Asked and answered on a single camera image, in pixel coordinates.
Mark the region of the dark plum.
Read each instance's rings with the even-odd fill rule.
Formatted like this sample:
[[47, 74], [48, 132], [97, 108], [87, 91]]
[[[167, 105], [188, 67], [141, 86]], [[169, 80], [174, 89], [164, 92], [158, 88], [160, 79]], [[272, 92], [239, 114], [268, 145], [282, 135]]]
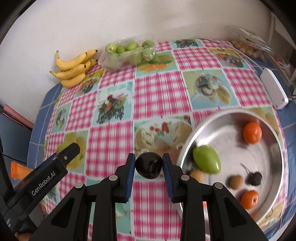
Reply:
[[154, 152], [144, 152], [135, 161], [135, 169], [140, 176], [146, 179], [159, 177], [163, 167], [162, 157]]
[[251, 172], [247, 166], [245, 166], [243, 163], [240, 163], [240, 165], [245, 169], [247, 172], [247, 178], [246, 183], [251, 186], [259, 186], [262, 184], [263, 176], [260, 172]]

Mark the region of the checkered fruit tablecloth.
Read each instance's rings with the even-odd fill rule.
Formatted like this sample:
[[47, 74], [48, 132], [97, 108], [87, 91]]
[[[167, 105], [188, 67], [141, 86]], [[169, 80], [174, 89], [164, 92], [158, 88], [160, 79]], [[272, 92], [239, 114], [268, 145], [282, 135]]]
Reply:
[[130, 152], [169, 153], [176, 161], [194, 127], [219, 110], [253, 111], [285, 145], [283, 122], [256, 77], [268, 66], [264, 52], [240, 40], [164, 41], [151, 61], [124, 63], [117, 71], [94, 65], [73, 88], [56, 85], [41, 104], [28, 167], [39, 166], [63, 142], [77, 142], [81, 154], [43, 199], [46, 211], [76, 182], [92, 185], [111, 175]]

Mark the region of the orange tangerine with stem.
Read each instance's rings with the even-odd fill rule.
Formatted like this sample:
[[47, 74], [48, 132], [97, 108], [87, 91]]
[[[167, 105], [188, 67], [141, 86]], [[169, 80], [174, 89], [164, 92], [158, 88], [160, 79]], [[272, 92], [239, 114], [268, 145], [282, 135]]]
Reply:
[[246, 210], [255, 207], [259, 199], [259, 194], [255, 190], [246, 191], [241, 196], [240, 204]]

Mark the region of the clear tray of green fruit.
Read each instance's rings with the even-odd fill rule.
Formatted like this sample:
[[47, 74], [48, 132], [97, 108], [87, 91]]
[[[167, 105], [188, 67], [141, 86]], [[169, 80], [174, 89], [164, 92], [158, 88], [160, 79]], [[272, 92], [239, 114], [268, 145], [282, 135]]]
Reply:
[[105, 46], [98, 63], [112, 71], [122, 68], [126, 62], [137, 66], [144, 61], [153, 60], [157, 47], [158, 44], [151, 33], [122, 38]]

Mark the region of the small brown longan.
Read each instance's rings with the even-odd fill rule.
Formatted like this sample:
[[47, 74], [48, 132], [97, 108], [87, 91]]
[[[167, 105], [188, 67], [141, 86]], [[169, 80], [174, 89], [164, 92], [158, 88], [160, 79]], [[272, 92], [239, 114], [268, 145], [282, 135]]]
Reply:
[[203, 183], [205, 180], [205, 173], [199, 169], [194, 169], [190, 172], [190, 176], [198, 182]]

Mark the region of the large steel plate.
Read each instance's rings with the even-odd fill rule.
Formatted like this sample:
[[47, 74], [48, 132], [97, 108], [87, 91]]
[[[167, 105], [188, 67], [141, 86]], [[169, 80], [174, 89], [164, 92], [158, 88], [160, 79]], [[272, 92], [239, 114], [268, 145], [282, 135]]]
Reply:
[[[243, 138], [243, 129], [251, 121], [259, 124], [262, 129], [262, 139], [257, 144], [248, 144]], [[229, 188], [231, 177], [241, 175], [244, 179], [242, 187], [238, 190], [229, 188], [229, 191], [237, 199], [245, 191], [257, 191], [258, 202], [248, 213], [260, 224], [271, 213], [283, 183], [283, 149], [275, 130], [258, 114], [246, 109], [223, 110], [212, 114], [198, 124], [180, 151], [177, 165], [185, 174], [196, 168], [193, 149], [202, 145], [211, 146], [221, 161], [221, 171], [206, 174], [204, 183], [213, 185], [221, 182]], [[263, 176], [262, 184], [247, 184], [247, 172], [240, 163], [251, 172], [260, 172]]]

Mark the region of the large green mango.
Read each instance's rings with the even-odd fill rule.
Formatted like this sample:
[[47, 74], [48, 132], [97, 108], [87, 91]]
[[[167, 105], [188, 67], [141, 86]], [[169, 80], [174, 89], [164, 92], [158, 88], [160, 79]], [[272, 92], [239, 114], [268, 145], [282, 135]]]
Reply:
[[217, 152], [209, 145], [202, 145], [193, 149], [195, 164], [205, 173], [217, 174], [221, 171], [221, 161]]

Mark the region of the small green apple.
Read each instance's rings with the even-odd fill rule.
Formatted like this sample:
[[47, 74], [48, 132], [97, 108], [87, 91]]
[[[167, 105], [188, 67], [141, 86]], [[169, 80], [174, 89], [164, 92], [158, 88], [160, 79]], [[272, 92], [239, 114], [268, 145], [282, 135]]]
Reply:
[[56, 154], [65, 165], [75, 163], [80, 159], [80, 147], [77, 143], [64, 142], [57, 147]]

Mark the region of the clear tray of longans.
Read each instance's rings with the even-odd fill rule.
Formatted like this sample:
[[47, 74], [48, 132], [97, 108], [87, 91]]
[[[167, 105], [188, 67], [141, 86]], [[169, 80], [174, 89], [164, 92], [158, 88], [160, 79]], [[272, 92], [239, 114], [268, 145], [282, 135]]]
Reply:
[[272, 53], [272, 49], [264, 39], [251, 30], [238, 26], [229, 26], [228, 30], [232, 33], [231, 44], [243, 54], [264, 59], [266, 53]]

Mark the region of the banana bunch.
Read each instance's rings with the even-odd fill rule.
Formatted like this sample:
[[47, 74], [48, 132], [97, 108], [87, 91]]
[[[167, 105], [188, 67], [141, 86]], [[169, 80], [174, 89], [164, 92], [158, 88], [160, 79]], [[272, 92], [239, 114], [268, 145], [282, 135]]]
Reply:
[[97, 64], [98, 60], [93, 58], [97, 52], [98, 50], [92, 49], [70, 61], [64, 61], [57, 50], [55, 63], [59, 72], [50, 71], [50, 73], [60, 81], [64, 88], [72, 88], [80, 84], [86, 78], [87, 72]]

